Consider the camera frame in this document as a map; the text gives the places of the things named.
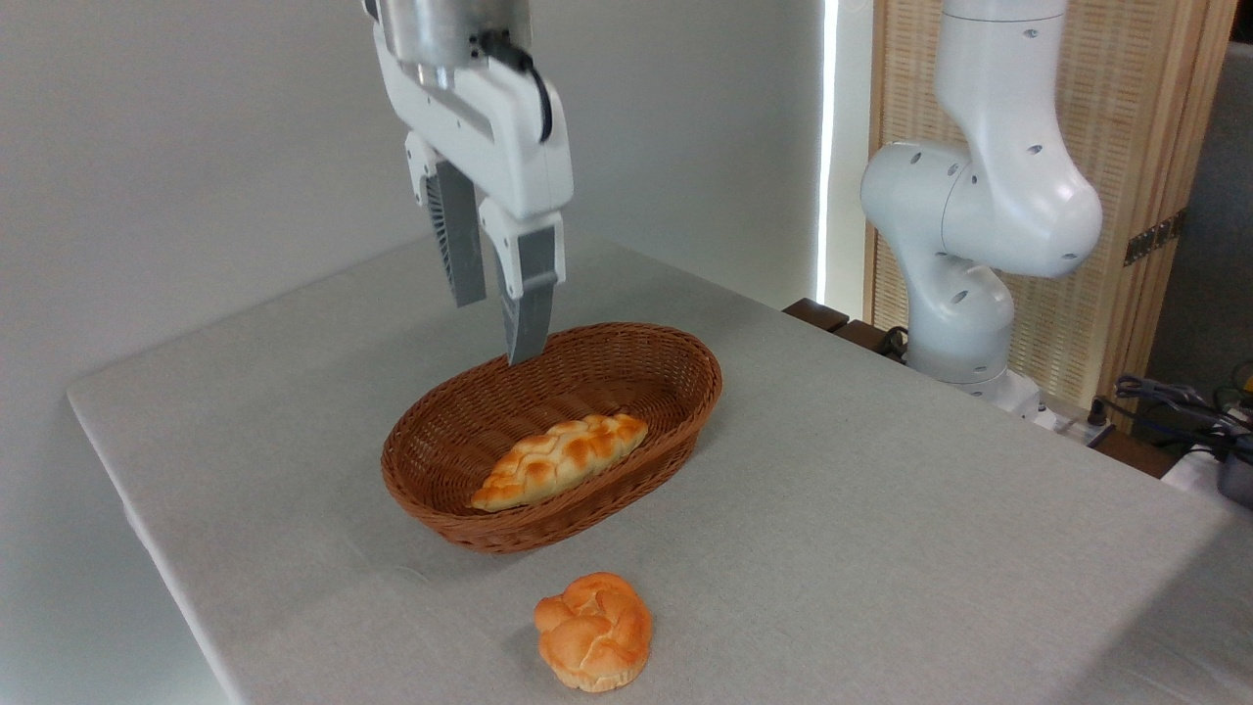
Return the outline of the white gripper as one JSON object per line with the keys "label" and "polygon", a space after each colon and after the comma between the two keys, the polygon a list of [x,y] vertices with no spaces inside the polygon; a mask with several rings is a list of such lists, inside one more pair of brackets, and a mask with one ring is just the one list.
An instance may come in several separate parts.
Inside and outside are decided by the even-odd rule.
{"label": "white gripper", "polygon": [[480,222],[497,257],[507,361],[521,364],[543,353],[555,287],[568,280],[558,210],[573,200],[573,162],[556,88],[548,86],[553,130],[541,142],[533,76],[486,59],[456,69],[449,90],[427,88],[388,53],[378,25],[373,40],[391,106],[411,130],[403,152],[413,197],[434,223],[457,307],[487,297],[474,183],[491,197]]}

